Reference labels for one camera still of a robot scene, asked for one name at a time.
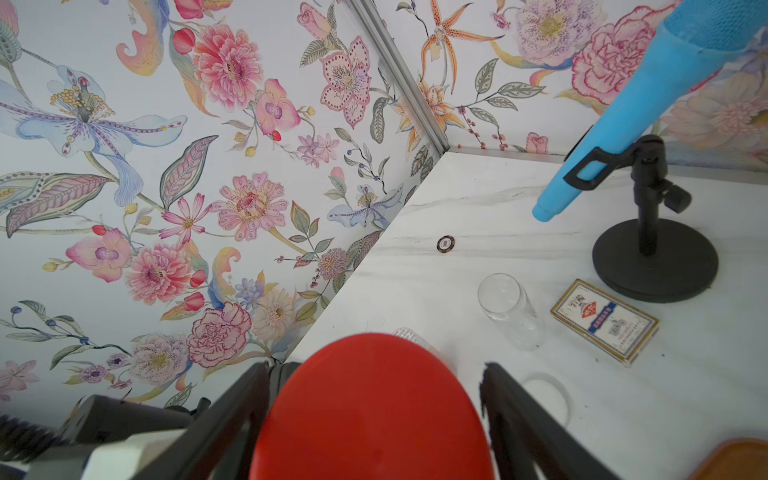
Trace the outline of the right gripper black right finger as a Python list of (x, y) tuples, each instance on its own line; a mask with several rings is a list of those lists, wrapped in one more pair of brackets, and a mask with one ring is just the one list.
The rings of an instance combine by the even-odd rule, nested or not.
[(501, 365), (486, 365), (479, 391), (501, 479), (617, 479)]

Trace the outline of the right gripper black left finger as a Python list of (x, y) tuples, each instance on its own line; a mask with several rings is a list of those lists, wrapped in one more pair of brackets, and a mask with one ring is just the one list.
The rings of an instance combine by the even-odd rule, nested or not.
[(270, 367), (251, 366), (135, 479), (247, 479), (270, 406)]

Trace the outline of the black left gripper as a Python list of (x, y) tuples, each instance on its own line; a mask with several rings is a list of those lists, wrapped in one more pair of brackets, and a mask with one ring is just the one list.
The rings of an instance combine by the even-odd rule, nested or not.
[(30, 464), (55, 447), (112, 443), (148, 432), (177, 429), (185, 432), (209, 407), (207, 398), (189, 410), (178, 405), (159, 408), (94, 395), (76, 408), (57, 431), (3, 415), (1, 477), (25, 479)]

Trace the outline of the clear plastic jar lid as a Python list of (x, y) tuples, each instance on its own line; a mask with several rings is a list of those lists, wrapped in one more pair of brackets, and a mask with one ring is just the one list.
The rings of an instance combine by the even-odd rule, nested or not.
[(537, 373), (522, 383), (526, 392), (561, 426), (571, 419), (571, 402), (564, 385), (551, 375)]

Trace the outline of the red jar lid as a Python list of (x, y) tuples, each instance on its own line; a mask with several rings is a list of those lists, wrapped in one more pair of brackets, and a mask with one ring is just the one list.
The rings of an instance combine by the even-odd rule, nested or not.
[(492, 479), (477, 411), (441, 360), (389, 334), (312, 355), (265, 419), (253, 479)]

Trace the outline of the clear jar with candies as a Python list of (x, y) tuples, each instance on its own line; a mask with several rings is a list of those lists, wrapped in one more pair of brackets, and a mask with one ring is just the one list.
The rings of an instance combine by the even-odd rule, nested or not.
[(544, 340), (544, 324), (524, 287), (513, 276), (494, 273), (482, 280), (477, 298), (484, 314), (518, 350), (533, 351)]

